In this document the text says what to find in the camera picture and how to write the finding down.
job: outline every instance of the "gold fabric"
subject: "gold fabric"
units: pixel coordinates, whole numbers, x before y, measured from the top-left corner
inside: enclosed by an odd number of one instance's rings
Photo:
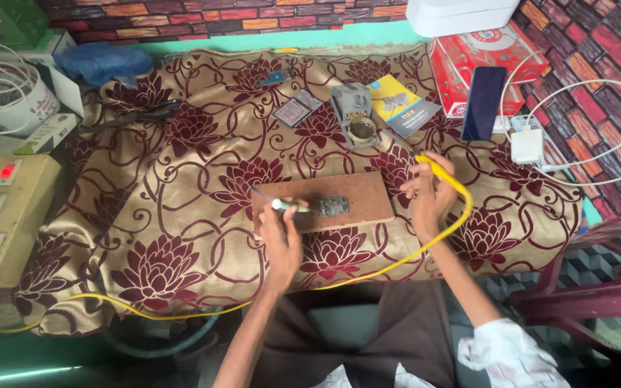
[[[86,105],[84,125],[167,99],[184,104],[170,124],[139,123],[73,138],[68,156],[79,175],[14,290],[18,309],[40,332],[83,335],[123,309],[96,300],[64,302],[81,292],[107,294],[153,313],[239,304],[265,280],[265,246],[253,236],[250,186],[380,171],[395,209],[390,223],[304,235],[304,263],[293,290],[334,284],[381,269],[419,248],[410,200],[399,186],[414,161],[390,137],[351,152],[325,102],[292,130],[271,115],[301,88],[327,101],[331,87],[368,84],[392,74],[438,101],[423,45],[368,57],[305,57],[194,50],[141,79],[137,90],[109,83]],[[256,88],[275,70],[296,78]],[[475,275],[537,271],[577,231],[581,194],[509,159],[505,138],[461,142],[461,120],[440,112],[408,138],[447,156],[475,198],[470,220],[450,238]],[[449,216],[456,219],[462,203]],[[436,278],[429,255],[374,281]]]

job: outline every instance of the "wooden board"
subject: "wooden board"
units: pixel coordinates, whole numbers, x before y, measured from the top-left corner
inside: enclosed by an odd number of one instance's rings
[[[263,211],[263,204],[279,197],[306,199],[313,210],[317,210],[316,202],[321,199],[344,196],[349,200],[349,212],[338,216],[320,217],[315,212],[296,213],[296,227],[301,233],[377,224],[395,218],[382,175],[378,171],[260,184],[255,188],[262,194],[251,191],[255,235],[260,235],[259,214]]]

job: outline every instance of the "power switch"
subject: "power switch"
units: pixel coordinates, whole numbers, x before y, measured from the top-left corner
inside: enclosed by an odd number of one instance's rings
[[[21,169],[22,159],[10,160],[3,167],[0,168],[0,186],[11,186],[13,180],[18,175],[18,170]]]

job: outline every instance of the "brown trousers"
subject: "brown trousers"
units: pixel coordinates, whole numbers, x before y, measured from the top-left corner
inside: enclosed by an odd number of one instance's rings
[[[299,304],[318,307],[318,300],[324,300],[336,305],[342,299],[337,293],[351,287],[361,288],[349,293],[362,294],[364,299],[367,294],[380,295],[382,291],[378,302],[380,319],[366,347],[351,354],[337,354],[329,350]],[[304,297],[306,303],[292,301]],[[307,291],[284,297],[250,386],[310,388],[344,365],[352,388],[393,388],[399,362],[411,374],[436,387],[455,386],[451,334],[439,281],[368,283],[340,287],[329,294]]]

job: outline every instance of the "phone battery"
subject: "phone battery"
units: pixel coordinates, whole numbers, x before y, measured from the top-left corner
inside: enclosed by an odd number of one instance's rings
[[[296,128],[301,121],[305,120],[321,105],[322,101],[313,98],[304,88],[294,98],[275,110],[272,116],[291,128]]]

